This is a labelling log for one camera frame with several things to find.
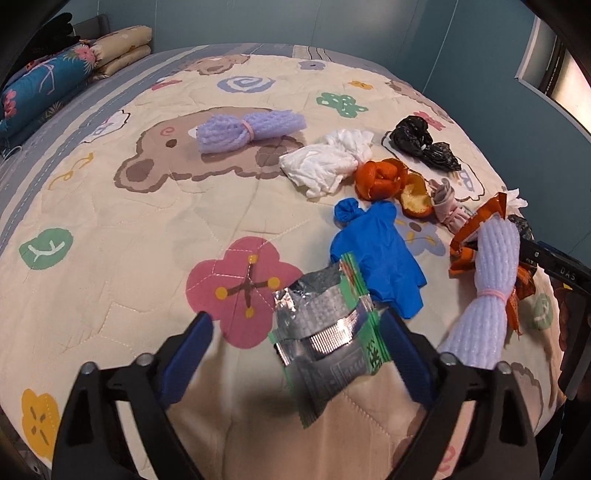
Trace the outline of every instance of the pink rubber band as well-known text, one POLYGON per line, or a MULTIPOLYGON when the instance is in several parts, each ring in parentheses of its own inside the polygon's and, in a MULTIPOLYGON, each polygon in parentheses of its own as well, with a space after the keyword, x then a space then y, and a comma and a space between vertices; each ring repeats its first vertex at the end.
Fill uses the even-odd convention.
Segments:
POLYGON ((251 137, 250 141, 252 142, 255 139, 255 131, 252 129, 251 124, 248 123, 246 120, 242 120, 242 125, 244 125, 248 130, 248 134, 251 137))
POLYGON ((498 291, 498 290, 494 290, 493 288, 485 288, 484 290, 481 290, 480 292, 478 292, 478 295, 477 295, 477 297, 486 297, 486 296, 497 297, 498 299, 501 299, 503 301, 503 303, 507 303, 507 297, 505 297, 503 295, 503 292, 498 291))

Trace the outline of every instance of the mattress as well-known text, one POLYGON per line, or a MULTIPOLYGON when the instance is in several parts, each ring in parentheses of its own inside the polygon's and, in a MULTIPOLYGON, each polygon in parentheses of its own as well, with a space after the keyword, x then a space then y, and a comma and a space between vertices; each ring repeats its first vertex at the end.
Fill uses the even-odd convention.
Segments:
MULTIPOLYGON (((333 207, 356 196, 346 181, 333 195, 307 199, 278 158, 338 128, 373 132, 374 159, 388 158, 384 137, 413 114, 460 158, 461 172, 448 177, 463 205, 475 210, 506 191, 441 107, 379 65, 321 48, 157 53, 97 82, 47 122, 0 167, 0 404, 33 452, 51 465, 84 362, 129 364, 205 309, 215 319, 213 341, 168 416, 206 478, 385 478, 424 417, 396 367, 357 379, 304 430, 266 339, 269 293, 327 265, 338 231, 333 207), (264 109, 302 113, 307 128, 201 157, 198 124, 264 109), (247 295, 253 255, 261 281, 247 295)), ((449 277, 446 228, 402 211, 395 226, 427 277, 424 307, 408 325, 437 346, 475 298, 473 274, 449 277)), ((541 269, 534 281, 536 294, 519 305, 523 335, 508 333, 503 359, 539 431, 562 401, 561 353, 550 282, 541 269)), ((129 408, 121 415, 140 474, 155 478, 129 408)), ((466 413, 436 478, 453 470, 468 420, 466 413)))

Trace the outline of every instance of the yellow flower print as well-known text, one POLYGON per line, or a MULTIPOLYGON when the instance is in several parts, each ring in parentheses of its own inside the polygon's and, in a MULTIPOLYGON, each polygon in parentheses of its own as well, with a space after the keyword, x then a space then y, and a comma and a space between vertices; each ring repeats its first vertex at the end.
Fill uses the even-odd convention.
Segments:
POLYGON ((369 83, 360 82, 359 80, 353 80, 352 82, 349 82, 349 85, 362 88, 363 90, 373 90, 374 89, 373 85, 370 85, 369 83))
POLYGON ((52 460, 60 425, 56 401, 49 393, 37 397, 27 388, 22 393, 21 405, 22 429, 31 450, 39 457, 52 460))

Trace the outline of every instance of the yellow dot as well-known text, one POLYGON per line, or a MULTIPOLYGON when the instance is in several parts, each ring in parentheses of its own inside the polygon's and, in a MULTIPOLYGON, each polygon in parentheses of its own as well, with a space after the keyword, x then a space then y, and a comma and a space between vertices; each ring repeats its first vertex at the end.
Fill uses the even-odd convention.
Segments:
POLYGON ((279 280, 277 277, 271 277, 269 280, 267 280, 267 287, 269 287, 271 290, 277 290, 279 285, 281 285, 281 280, 279 280))
POLYGON ((216 298, 218 300, 224 300, 228 296, 228 291, 224 287, 216 288, 216 298))

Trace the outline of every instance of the bear ear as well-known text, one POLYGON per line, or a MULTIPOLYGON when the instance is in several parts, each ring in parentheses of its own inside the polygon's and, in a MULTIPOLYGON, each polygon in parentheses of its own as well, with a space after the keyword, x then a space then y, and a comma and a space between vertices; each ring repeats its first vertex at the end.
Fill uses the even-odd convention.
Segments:
POLYGON ((168 173, 158 167, 152 158, 137 155, 129 158, 117 169, 113 178, 115 186, 130 192, 155 192, 168 178, 168 173))

